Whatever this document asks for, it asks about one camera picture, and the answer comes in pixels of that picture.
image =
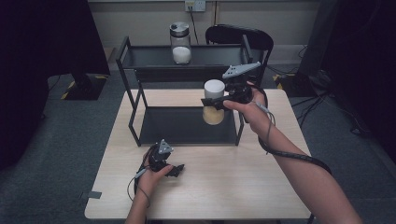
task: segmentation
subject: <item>wooden table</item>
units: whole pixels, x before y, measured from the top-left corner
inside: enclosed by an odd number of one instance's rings
[[[308,147],[282,90],[266,90],[276,126],[297,147]],[[148,103],[157,106],[197,106],[204,90],[145,90]],[[137,108],[139,132],[145,107]],[[92,219],[126,218],[131,207],[127,194],[149,146],[138,147],[128,128],[132,106],[125,94],[92,191],[85,216]],[[235,113],[235,123],[239,118]],[[294,192],[275,159],[266,155],[257,134],[246,127],[239,146],[172,146],[168,163],[185,169],[178,178],[165,177],[151,198],[150,219],[283,219],[308,218],[310,212]],[[133,186],[130,192],[134,195]]]

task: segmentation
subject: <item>wire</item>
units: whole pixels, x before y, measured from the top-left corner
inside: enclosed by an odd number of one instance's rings
[[[311,101],[311,100],[314,100],[314,99],[317,99],[318,97],[317,96],[313,96],[313,97],[311,97],[311,98],[309,98],[309,99],[306,99],[306,100],[303,100],[303,101],[301,101],[301,102],[299,102],[299,103],[296,103],[296,104],[294,104],[294,105],[291,105],[291,107],[295,107],[295,106],[297,106],[297,105],[301,105],[301,104],[303,104],[303,103],[306,103],[306,102],[308,102],[308,101]]]
[[[315,88],[314,88],[313,85],[312,85],[311,80],[309,81],[309,83],[311,84],[311,87],[312,87],[312,89],[314,90],[315,94],[316,94],[318,97],[322,98],[323,94],[318,94],[318,93],[317,93],[317,91],[315,90]],[[358,128],[359,128],[360,130],[364,131],[365,133],[369,133],[369,132],[370,132],[369,130],[365,130],[363,127],[361,127],[361,124],[359,123],[358,119],[357,119],[351,112],[349,112],[349,111],[347,111],[347,110],[345,110],[345,109],[343,109],[343,108],[341,108],[341,107],[339,107],[339,106],[330,104],[330,103],[327,102],[324,98],[323,98],[322,100],[323,100],[324,103],[326,103],[326,104],[329,105],[330,107],[333,107],[333,108],[335,108],[335,109],[338,109],[338,110],[340,110],[340,111],[342,111],[342,112],[348,114],[350,117],[352,117],[352,118],[355,120],[355,123],[356,123],[356,125],[358,126]]]
[[[300,58],[303,58],[304,57],[304,55],[301,55],[301,53],[303,52],[303,51],[305,51],[306,49],[307,49],[307,45],[303,45],[304,47],[298,52],[298,56],[300,57]]]
[[[321,103],[323,103],[323,98],[319,97],[312,105],[310,105],[309,107],[307,107],[305,109],[304,115],[301,115],[299,118],[297,118],[297,119],[303,118],[303,120],[300,123],[300,129],[303,128],[304,121],[305,121],[306,117],[308,116],[308,114],[310,112],[314,111],[318,107],[318,105],[320,105]]]
[[[218,1],[215,2],[215,19],[213,20],[213,25],[216,25],[216,18],[218,17]]]
[[[194,17],[192,16],[192,7],[189,7],[189,12],[190,12],[191,20],[192,20],[192,26],[194,27],[195,39],[197,40],[197,45],[199,45],[199,43],[198,43],[197,31],[195,30]]]
[[[291,70],[289,70],[289,72],[284,72],[284,71],[281,71],[281,70],[279,70],[279,69],[276,69],[276,68],[274,68],[274,67],[272,67],[272,66],[270,66],[270,65],[267,65],[267,68],[270,69],[270,70],[272,70],[273,72],[279,74],[279,75],[290,75],[290,74],[295,74],[295,73],[297,72],[297,70],[298,70],[298,67],[293,67]]]
[[[267,131],[267,136],[266,136],[266,142],[267,142],[267,143],[265,144],[265,143],[260,139],[260,137],[258,136],[258,140],[259,140],[260,146],[262,147],[262,149],[264,149],[264,150],[267,152],[267,154],[268,154],[268,153],[271,153],[271,154],[276,155],[276,156],[279,156],[279,157],[291,158],[291,159],[300,160],[300,161],[307,161],[307,162],[310,162],[310,163],[312,163],[312,164],[315,164],[315,165],[321,167],[322,169],[326,170],[330,175],[332,174],[332,171],[331,171],[331,169],[329,168],[329,166],[327,166],[326,163],[324,163],[324,162],[321,161],[321,160],[318,160],[318,159],[316,159],[316,158],[313,158],[313,157],[310,157],[310,156],[307,156],[307,155],[302,155],[302,154],[297,154],[297,153],[291,153],[291,152],[284,152],[284,151],[278,151],[278,150],[272,149],[272,148],[271,148],[271,145],[270,145],[270,132],[271,132],[272,126],[273,126],[273,125],[276,126],[276,119],[275,119],[275,116],[274,116],[273,113],[271,113],[271,112],[268,110],[267,107],[263,107],[262,105],[260,105],[260,104],[258,104],[258,103],[256,103],[256,105],[257,105],[262,111],[264,111],[265,113],[267,113],[267,114],[269,115],[269,117],[270,117],[270,124],[269,124],[269,126],[268,126],[268,131]],[[311,213],[311,215],[310,215],[310,217],[309,217],[307,223],[308,223],[308,224],[313,223],[314,218],[315,218],[315,215]]]
[[[133,202],[134,201],[134,199],[132,199],[132,197],[131,197],[131,194],[130,194],[130,192],[129,192],[129,187],[131,187],[131,183],[132,183],[132,181],[134,181],[134,180],[136,180],[136,178],[134,177],[134,178],[132,178],[131,179],[131,181],[129,181],[129,184],[128,184],[128,187],[127,187],[127,189],[126,189],[126,192],[128,193],[128,197],[129,197],[129,199],[131,199],[131,201]],[[137,185],[136,184],[136,182],[134,183],[134,185],[137,187],[137,188],[139,188],[140,190],[142,190],[140,187],[139,187],[139,185]],[[142,190],[142,192],[146,195],[146,198],[148,199],[148,207],[151,205],[151,202],[150,202],[150,199],[149,199],[149,196],[147,195],[147,193],[144,191],[144,190]]]

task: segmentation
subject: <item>gray carpet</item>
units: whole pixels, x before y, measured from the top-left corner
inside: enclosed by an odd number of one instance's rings
[[[278,65],[288,71],[294,65]],[[275,88],[275,73],[267,69],[264,88]],[[52,86],[57,77],[49,79]],[[0,223],[123,223],[88,220],[87,200],[80,198],[92,185],[117,116],[124,87],[112,71],[97,101],[64,101],[62,94],[73,79],[61,76],[49,94],[42,120],[22,159],[0,172]],[[197,83],[167,83],[145,88],[202,88]],[[290,103],[306,98],[290,98]],[[296,117],[312,101],[294,107]],[[325,161],[365,223],[396,220],[394,163],[380,145],[349,131],[351,119],[327,97],[303,126],[314,157]],[[282,220],[282,223],[306,223]]]

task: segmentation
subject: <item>black metal shelf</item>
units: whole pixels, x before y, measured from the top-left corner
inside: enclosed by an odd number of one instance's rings
[[[203,120],[201,106],[149,106],[142,83],[222,79],[230,65],[252,63],[260,58],[261,52],[250,49],[248,39],[244,37],[240,45],[191,46],[191,54],[189,63],[176,64],[170,46],[132,46],[129,37],[124,38],[116,62],[133,107],[129,128],[139,146],[153,144],[160,139],[166,139],[170,144],[239,144],[244,127],[242,114],[239,113],[238,132],[233,111],[226,111],[221,124],[209,125]],[[135,98],[125,74],[128,69],[134,70],[138,82]],[[133,124],[141,97],[146,111],[141,134],[137,136]]]
[[[139,140],[151,144],[159,139],[169,144],[235,144],[233,111],[225,111],[220,124],[210,125],[203,120],[201,106],[149,106]]]

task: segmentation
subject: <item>black curtain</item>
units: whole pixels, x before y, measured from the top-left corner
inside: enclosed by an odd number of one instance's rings
[[[347,0],[322,67],[396,162],[396,20],[393,0]]]
[[[316,77],[328,47],[332,28],[342,0],[320,0],[318,14],[309,37],[308,46],[299,66],[299,73]]]
[[[0,4],[0,169],[23,154],[39,124],[50,76],[109,75],[86,0],[6,0]]]

